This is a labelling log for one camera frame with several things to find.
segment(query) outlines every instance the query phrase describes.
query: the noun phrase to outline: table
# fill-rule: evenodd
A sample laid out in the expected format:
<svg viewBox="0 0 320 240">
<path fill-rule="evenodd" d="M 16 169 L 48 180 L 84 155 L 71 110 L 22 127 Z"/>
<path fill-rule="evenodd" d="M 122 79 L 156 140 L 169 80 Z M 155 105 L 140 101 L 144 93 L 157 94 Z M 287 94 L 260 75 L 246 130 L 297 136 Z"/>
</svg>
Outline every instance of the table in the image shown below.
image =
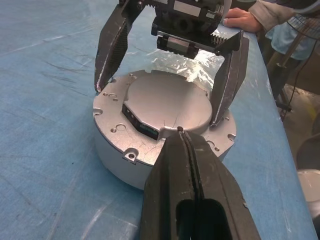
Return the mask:
<svg viewBox="0 0 320 240">
<path fill-rule="evenodd" d="M 143 193 L 103 167 L 93 140 L 94 62 L 115 4 L 0 2 L 0 239 L 137 238 Z M 117 75 L 178 68 L 156 50 L 153 16 L 145 9 L 135 22 Z M 236 32 L 219 27 L 225 37 Z M 315 240 L 266 67 L 255 36 L 246 36 L 247 75 L 230 107 L 237 137 L 223 163 L 263 240 Z M 210 58 L 187 62 L 189 77 L 209 83 L 219 67 Z"/>
</svg>

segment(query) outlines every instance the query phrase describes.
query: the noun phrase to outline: finger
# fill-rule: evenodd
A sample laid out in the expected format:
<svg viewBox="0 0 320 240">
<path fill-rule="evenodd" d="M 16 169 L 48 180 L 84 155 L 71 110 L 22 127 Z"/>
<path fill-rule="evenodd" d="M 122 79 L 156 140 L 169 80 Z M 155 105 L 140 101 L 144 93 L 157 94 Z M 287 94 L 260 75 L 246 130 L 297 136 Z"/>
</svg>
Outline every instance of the finger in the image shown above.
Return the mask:
<svg viewBox="0 0 320 240">
<path fill-rule="evenodd" d="M 246 28 L 246 18 L 240 17 L 240 18 L 225 18 L 223 20 L 223 25 L 225 25 L 228 28 L 240 28 L 245 30 Z"/>
<path fill-rule="evenodd" d="M 225 15 L 225 19 L 234 19 L 234 18 L 242 18 L 247 14 L 246 11 L 241 10 L 240 8 L 232 8 Z"/>
</svg>

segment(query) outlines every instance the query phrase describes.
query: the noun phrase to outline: sleeve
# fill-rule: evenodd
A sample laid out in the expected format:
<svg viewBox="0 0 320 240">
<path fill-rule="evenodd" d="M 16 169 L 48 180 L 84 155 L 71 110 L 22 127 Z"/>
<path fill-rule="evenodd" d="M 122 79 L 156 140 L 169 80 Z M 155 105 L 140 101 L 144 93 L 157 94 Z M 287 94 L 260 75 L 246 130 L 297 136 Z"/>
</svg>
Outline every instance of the sleeve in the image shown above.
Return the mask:
<svg viewBox="0 0 320 240">
<path fill-rule="evenodd" d="M 262 0 L 257 0 L 249 8 L 249 12 L 258 20 L 266 32 L 276 25 L 283 24 L 295 15 L 292 8 Z"/>
</svg>

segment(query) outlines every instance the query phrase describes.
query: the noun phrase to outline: silver metal housing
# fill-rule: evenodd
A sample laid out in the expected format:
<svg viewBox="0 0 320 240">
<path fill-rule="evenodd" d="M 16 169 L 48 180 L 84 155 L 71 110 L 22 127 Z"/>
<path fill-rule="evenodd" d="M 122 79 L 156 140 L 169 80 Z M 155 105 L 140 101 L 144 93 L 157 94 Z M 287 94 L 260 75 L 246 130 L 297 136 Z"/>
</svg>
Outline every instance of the silver metal housing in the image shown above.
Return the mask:
<svg viewBox="0 0 320 240">
<path fill-rule="evenodd" d="M 93 102 L 95 144 L 106 168 L 122 181 L 143 189 L 165 138 L 181 126 L 202 135 L 223 159 L 234 144 L 236 124 L 229 111 L 216 127 L 209 127 L 212 107 L 207 92 L 174 73 L 135 71 L 114 78 Z M 158 133 L 146 136 L 122 113 Z"/>
</svg>

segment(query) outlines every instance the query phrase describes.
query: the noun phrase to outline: cable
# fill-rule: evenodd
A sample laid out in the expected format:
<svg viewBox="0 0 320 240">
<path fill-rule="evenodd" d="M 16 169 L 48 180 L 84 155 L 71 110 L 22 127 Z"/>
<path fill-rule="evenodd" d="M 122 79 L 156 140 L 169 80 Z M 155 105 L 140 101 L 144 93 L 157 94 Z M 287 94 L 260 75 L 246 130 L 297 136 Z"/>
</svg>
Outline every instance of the cable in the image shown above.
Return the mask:
<svg viewBox="0 0 320 240">
<path fill-rule="evenodd" d="M 302 67 L 300 67 L 298 73 L 295 75 L 293 90 L 292 90 L 292 94 L 291 94 L 290 100 L 289 100 L 289 102 L 288 102 L 288 106 L 290 106 L 290 103 L 291 103 L 292 99 L 294 98 L 294 94 L 295 94 L 295 90 L 296 90 L 296 86 L 297 86 L 297 83 L 298 83 L 298 78 L 299 78 L 299 75 L 300 75 L 300 73 L 301 73 L 301 70 L 304 69 L 304 67 L 305 67 L 305 66 L 307 65 L 307 63 L 309 62 L 309 60 L 310 60 L 310 58 L 311 58 L 311 55 L 312 55 L 312 53 L 314 52 L 314 50 L 315 50 L 315 48 L 316 48 L 317 42 L 318 42 L 318 41 L 315 41 L 310 56 L 309 56 L 309 57 L 307 58 L 307 60 L 303 63 Z M 284 115 L 283 115 L 283 117 L 282 117 L 282 121 L 285 120 L 285 117 L 286 117 L 286 115 L 287 115 L 287 112 L 288 112 L 288 110 L 285 111 L 285 113 L 284 113 Z"/>
</svg>

